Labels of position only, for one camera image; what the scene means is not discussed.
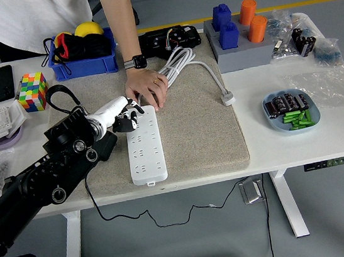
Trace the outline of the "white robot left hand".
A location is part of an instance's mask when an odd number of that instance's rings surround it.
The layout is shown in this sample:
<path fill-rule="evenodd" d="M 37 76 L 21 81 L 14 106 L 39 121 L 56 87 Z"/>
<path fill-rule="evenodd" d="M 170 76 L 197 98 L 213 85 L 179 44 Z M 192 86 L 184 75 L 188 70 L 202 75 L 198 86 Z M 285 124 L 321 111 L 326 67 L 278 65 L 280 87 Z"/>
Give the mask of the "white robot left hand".
<path fill-rule="evenodd" d="M 120 96 L 100 107 L 94 114 L 87 115 L 87 120 L 101 139 L 105 136 L 108 128 L 113 127 L 117 133 L 129 133 L 137 128 L 136 112 L 128 112 L 128 106 L 136 109 L 140 114 L 145 111 L 133 99 Z"/>

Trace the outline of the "person's left hand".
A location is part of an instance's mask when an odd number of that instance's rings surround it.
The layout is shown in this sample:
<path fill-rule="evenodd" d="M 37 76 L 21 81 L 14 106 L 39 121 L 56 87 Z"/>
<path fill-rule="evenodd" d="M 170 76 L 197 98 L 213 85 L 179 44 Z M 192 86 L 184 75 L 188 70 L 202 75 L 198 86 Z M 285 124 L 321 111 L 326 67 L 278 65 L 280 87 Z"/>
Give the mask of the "person's left hand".
<path fill-rule="evenodd" d="M 145 68 L 130 68 L 126 71 L 126 78 L 127 98 L 136 100 L 137 95 L 142 95 L 156 111 L 164 107 L 169 82 L 165 75 Z"/>

